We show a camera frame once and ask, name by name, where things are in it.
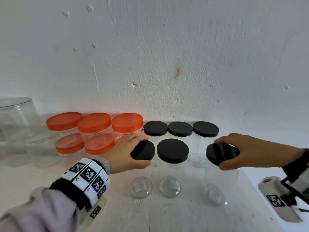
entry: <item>sleeve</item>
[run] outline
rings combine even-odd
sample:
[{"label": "sleeve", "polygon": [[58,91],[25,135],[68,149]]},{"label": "sleeve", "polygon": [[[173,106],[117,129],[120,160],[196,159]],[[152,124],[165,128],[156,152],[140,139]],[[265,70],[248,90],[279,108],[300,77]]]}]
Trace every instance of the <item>sleeve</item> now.
[{"label": "sleeve", "polygon": [[296,196],[309,203],[309,149],[302,149],[301,156],[284,166],[283,171],[287,178],[281,183]]},{"label": "sleeve", "polygon": [[[110,173],[105,159],[93,161]],[[71,181],[60,178],[49,189],[34,189],[28,202],[5,212],[0,218],[0,232],[75,232],[80,221],[79,210],[87,205],[89,199],[84,192]]]}]

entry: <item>wall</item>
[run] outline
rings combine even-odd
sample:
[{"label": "wall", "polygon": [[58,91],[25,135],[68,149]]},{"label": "wall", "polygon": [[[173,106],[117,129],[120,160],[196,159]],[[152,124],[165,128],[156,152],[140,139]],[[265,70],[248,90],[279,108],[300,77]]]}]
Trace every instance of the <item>wall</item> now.
[{"label": "wall", "polygon": [[0,96],[306,146],[308,19],[309,0],[0,0]]}]

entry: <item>table surface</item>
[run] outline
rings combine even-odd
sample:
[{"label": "table surface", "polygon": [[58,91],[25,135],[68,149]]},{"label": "table surface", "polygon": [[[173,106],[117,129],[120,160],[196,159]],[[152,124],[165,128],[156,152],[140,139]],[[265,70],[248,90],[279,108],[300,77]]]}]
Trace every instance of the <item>table surface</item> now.
[{"label": "table surface", "polygon": [[[50,186],[79,158],[58,157],[59,163],[45,168],[38,168],[37,159],[26,154],[1,160],[0,213],[24,203],[34,188]],[[242,171],[237,187],[224,192],[227,205],[214,207],[205,202],[201,191],[205,170],[188,162],[183,169],[183,191],[175,199],[162,197],[156,188],[146,199],[132,199],[128,184],[138,170],[111,175],[111,186],[104,194],[107,203],[88,231],[283,231]]]}]

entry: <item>jar with orange lid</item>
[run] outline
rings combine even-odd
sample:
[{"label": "jar with orange lid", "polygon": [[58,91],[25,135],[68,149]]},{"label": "jar with orange lid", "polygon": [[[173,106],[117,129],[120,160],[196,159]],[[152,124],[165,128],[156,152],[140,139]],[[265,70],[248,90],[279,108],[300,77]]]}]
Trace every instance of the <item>jar with orange lid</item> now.
[{"label": "jar with orange lid", "polygon": [[77,128],[83,115],[78,112],[66,112],[50,117],[46,121],[47,128],[56,133],[56,150],[60,154],[74,154],[81,151],[84,141]]},{"label": "jar with orange lid", "polygon": [[122,142],[131,134],[144,135],[143,117],[137,113],[123,113],[112,119],[112,128],[115,134],[116,144]]},{"label": "jar with orange lid", "polygon": [[85,143],[85,150],[89,155],[105,154],[115,146],[111,121],[111,116],[107,113],[93,113],[77,123]]}]

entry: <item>person's left hand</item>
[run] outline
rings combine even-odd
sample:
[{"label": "person's left hand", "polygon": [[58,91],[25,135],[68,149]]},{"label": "person's left hand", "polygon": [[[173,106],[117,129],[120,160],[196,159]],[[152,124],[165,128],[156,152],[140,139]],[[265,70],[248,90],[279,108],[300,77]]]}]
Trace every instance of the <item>person's left hand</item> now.
[{"label": "person's left hand", "polygon": [[109,162],[111,166],[110,174],[121,173],[131,169],[144,169],[151,162],[149,160],[134,160],[131,157],[131,152],[139,144],[140,141],[147,140],[148,136],[132,134],[124,141],[117,144],[109,152],[102,157]]}]

